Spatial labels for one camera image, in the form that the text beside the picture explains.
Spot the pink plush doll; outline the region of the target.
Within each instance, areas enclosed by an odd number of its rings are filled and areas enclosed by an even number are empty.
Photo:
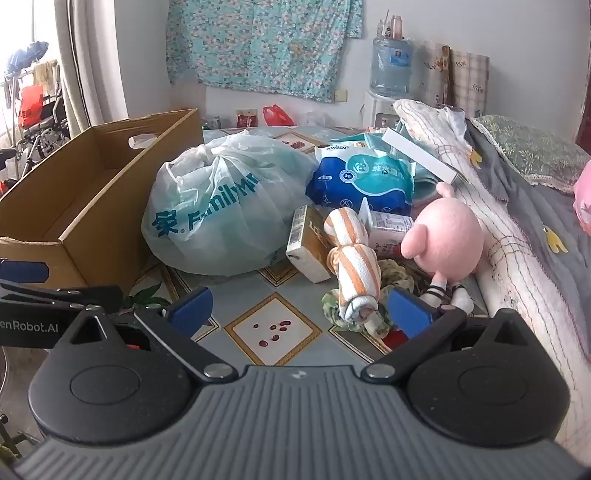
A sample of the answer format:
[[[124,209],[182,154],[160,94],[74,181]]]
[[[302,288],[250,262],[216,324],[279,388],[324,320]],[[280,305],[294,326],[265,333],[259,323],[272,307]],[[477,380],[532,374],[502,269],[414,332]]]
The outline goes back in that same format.
[[[422,301],[439,308],[450,292],[451,305],[471,314],[474,302],[462,281],[481,260],[484,232],[477,216],[455,197],[450,184],[440,182],[436,191],[440,197],[417,216],[401,242],[401,253],[432,276]]]

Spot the orange striped towel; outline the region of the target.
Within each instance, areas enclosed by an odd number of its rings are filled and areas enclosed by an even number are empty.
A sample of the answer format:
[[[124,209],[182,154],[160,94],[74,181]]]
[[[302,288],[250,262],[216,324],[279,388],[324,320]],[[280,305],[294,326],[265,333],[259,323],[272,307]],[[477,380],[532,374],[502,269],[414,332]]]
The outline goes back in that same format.
[[[339,282],[339,315],[348,323],[366,323],[379,310],[382,286],[367,229],[352,208],[342,207],[328,215],[324,230],[332,242],[327,265]]]

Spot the blue white wipes pack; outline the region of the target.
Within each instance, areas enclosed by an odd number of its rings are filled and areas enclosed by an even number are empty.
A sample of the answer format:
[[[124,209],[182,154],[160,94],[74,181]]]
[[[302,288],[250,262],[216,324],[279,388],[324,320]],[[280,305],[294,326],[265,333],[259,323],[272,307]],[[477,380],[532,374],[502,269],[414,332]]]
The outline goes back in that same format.
[[[363,200],[373,211],[408,215],[414,179],[407,164],[369,148],[335,144],[315,150],[318,168],[305,193],[315,204],[359,210]]]

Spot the green camouflage cloth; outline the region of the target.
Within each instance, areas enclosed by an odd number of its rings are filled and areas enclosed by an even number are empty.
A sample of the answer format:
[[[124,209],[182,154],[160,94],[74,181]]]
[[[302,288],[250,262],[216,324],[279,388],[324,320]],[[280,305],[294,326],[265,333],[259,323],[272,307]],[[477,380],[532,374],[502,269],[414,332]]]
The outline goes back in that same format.
[[[379,265],[382,289],[377,308],[371,310],[366,319],[346,320],[342,317],[339,306],[339,290],[332,289],[322,297],[322,313],[329,323],[342,330],[356,333],[365,332],[376,339],[384,339],[391,330],[397,329],[387,310],[388,297],[394,287],[415,293],[415,279],[405,266],[393,259],[380,260]]]

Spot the brown cardboard box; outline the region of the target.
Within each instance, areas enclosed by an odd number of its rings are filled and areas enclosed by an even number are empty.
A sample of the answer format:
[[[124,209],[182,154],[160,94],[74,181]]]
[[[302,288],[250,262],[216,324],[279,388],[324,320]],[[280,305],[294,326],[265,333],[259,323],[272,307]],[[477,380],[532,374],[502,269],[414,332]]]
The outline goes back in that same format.
[[[197,110],[85,130],[1,198],[1,259],[44,262],[44,288],[128,292],[150,251],[141,220],[160,166],[204,141]]]

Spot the white striped fleece blanket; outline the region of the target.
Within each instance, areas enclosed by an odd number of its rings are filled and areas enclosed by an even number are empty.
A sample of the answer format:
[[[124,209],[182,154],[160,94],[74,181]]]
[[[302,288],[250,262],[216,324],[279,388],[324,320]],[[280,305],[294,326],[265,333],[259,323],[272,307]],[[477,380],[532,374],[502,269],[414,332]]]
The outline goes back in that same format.
[[[546,349],[570,390],[570,406],[559,443],[583,463],[590,461],[590,355],[583,353],[564,297],[534,255],[525,234],[483,186],[477,170],[483,158],[465,139],[471,119],[448,107],[394,102],[412,140],[466,178],[455,181],[485,232],[483,260],[476,278],[490,313],[508,307],[519,312]]]

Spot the small milk carton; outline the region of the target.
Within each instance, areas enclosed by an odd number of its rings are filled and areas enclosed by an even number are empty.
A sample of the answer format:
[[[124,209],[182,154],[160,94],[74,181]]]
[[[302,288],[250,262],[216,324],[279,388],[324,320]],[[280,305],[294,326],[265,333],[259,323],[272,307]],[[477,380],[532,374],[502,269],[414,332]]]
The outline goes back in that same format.
[[[401,257],[402,241],[414,225],[411,217],[373,211],[367,198],[363,198],[358,216],[367,230],[369,246],[379,259]]]

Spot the FamilyMart plastic bag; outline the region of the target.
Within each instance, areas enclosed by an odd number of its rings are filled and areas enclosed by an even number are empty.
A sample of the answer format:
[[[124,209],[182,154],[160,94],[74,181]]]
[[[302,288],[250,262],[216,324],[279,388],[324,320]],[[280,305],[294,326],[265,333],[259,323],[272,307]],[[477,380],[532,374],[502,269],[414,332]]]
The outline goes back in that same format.
[[[179,271],[233,276],[283,258],[318,163],[248,131],[182,152],[156,174],[141,231],[151,253]]]

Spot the wheelchair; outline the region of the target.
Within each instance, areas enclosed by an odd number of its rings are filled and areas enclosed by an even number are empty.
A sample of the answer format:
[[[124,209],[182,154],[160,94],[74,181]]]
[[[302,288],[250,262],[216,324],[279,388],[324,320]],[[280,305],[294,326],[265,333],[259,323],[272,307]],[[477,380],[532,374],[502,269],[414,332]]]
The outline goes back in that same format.
[[[40,121],[24,129],[15,146],[1,149],[1,194],[69,141],[63,92],[59,87],[54,96],[44,98]]]

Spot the white gold small box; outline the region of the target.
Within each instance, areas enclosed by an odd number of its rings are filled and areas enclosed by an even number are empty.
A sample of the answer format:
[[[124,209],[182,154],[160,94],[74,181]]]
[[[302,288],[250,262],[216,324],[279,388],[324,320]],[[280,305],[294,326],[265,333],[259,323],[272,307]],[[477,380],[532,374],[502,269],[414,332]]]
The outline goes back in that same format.
[[[318,284],[332,278],[327,257],[332,244],[325,236],[324,219],[314,206],[304,205],[294,212],[286,255],[298,272]]]

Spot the grey blanket with ducks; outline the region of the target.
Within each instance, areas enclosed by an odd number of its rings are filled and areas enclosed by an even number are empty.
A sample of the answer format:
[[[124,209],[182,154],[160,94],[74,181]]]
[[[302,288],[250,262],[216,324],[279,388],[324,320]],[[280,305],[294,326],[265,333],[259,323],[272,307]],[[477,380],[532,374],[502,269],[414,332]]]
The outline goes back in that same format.
[[[483,158],[477,175],[486,190],[508,209],[525,234],[549,279],[573,316],[583,353],[590,355],[590,236],[573,210],[573,198],[544,185],[530,184],[503,159],[474,120],[465,139]]]

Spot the long white flat box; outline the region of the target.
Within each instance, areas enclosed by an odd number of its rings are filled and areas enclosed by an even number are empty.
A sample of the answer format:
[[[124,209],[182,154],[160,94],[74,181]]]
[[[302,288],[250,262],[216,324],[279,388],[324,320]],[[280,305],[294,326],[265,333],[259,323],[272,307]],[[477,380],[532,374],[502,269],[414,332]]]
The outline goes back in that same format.
[[[391,128],[386,129],[382,139],[384,143],[387,143],[397,151],[408,156],[441,181],[453,184],[457,179],[461,179],[462,181],[466,180],[464,175],[457,169],[448,165],[444,161],[439,160],[434,155]]]

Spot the white curtain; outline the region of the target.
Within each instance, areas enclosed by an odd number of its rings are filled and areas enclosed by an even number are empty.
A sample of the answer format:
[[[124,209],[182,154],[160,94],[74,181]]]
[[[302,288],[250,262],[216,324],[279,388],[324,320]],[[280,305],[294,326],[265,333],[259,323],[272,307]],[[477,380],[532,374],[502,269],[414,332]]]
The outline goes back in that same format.
[[[127,118],[115,3],[55,0],[54,12],[70,135]]]

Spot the floral green pillow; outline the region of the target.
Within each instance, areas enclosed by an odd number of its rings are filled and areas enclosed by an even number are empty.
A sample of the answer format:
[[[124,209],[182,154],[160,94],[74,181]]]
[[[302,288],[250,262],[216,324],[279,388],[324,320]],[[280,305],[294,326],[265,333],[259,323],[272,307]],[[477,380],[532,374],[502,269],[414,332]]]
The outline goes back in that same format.
[[[470,121],[532,185],[572,193],[590,160],[577,144],[508,117],[485,115]]]

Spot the white water dispenser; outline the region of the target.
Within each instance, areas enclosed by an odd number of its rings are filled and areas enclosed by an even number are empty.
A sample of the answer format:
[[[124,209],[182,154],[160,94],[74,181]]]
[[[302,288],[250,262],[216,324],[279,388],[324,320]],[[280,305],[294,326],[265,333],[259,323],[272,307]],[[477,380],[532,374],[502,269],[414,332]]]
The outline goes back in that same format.
[[[384,97],[367,90],[361,114],[363,127],[395,128],[400,120],[394,110],[396,98]]]

